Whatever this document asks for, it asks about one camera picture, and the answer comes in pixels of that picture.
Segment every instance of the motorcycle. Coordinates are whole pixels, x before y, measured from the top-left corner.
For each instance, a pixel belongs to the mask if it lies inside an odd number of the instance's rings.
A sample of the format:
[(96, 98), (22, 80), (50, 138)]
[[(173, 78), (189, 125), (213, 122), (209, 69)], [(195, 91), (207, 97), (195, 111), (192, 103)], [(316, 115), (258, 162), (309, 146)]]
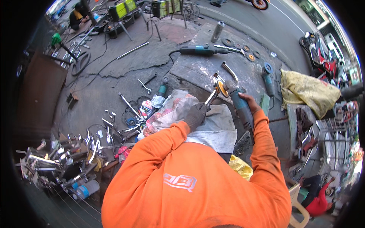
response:
[(265, 10), (269, 7), (270, 0), (245, 0), (250, 2), (253, 7), (259, 10)]
[(318, 33), (306, 32), (299, 39), (299, 44), (309, 55), (312, 65), (311, 76), (324, 80), (342, 89), (348, 86), (345, 63), (332, 58), (327, 47), (323, 45)]

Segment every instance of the gloved hand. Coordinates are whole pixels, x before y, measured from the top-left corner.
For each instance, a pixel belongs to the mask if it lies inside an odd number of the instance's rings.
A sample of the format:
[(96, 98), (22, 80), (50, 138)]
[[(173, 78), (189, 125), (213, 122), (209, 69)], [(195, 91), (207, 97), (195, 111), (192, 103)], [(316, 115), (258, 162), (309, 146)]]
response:
[(195, 131), (196, 128), (201, 125), (209, 110), (209, 106), (205, 105), (203, 102), (200, 102), (190, 108), (186, 118), (183, 120), (189, 125), (190, 132)]

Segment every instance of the plastic bottle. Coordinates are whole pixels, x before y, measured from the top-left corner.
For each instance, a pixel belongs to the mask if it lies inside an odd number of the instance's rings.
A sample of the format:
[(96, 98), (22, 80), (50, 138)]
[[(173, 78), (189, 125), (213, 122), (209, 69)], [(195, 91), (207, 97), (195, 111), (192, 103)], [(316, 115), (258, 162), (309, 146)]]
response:
[(97, 13), (94, 13), (94, 19), (98, 22), (99, 20), (98, 20), (98, 18), (99, 18), (99, 14), (97, 14)]
[(80, 196), (82, 199), (88, 198), (91, 194), (98, 191), (100, 188), (99, 183), (96, 180), (91, 180), (76, 189), (76, 193), (78, 196)]
[(73, 188), (73, 190), (75, 190), (75, 191), (76, 191), (76, 189), (77, 189), (79, 186), (84, 185), (84, 184), (85, 184), (85, 181), (84, 181), (83, 179), (81, 179), (81, 180), (77, 181), (76, 183), (73, 183), (73, 184), (71, 185), (71, 187)]

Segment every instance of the shirt logo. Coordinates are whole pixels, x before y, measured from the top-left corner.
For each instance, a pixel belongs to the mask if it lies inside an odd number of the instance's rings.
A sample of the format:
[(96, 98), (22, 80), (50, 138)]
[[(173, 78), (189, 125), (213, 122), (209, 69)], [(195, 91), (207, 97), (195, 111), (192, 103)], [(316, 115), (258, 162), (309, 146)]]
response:
[(192, 189), (195, 186), (196, 179), (195, 177), (180, 175), (180, 176), (173, 176), (168, 173), (164, 174), (164, 183), (170, 185), (174, 188), (182, 188), (186, 189), (189, 192), (192, 192)]

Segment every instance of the man in red shirt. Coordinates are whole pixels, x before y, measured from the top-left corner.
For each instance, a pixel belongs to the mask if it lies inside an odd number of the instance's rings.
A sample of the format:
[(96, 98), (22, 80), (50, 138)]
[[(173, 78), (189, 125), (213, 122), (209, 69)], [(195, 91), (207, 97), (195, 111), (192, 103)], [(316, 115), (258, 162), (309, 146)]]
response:
[(326, 183), (322, 188), (319, 187), (320, 175), (312, 176), (307, 179), (301, 179), (299, 181), (302, 188), (307, 187), (307, 189), (309, 190), (307, 197), (305, 198), (305, 200), (303, 200), (301, 204), (303, 205), (303, 207), (306, 208), (310, 216), (320, 216), (327, 210), (331, 209), (332, 206), (334, 206), (333, 203), (327, 203), (326, 195), (324, 194), (328, 185), (334, 180), (335, 178), (332, 177), (330, 181)]

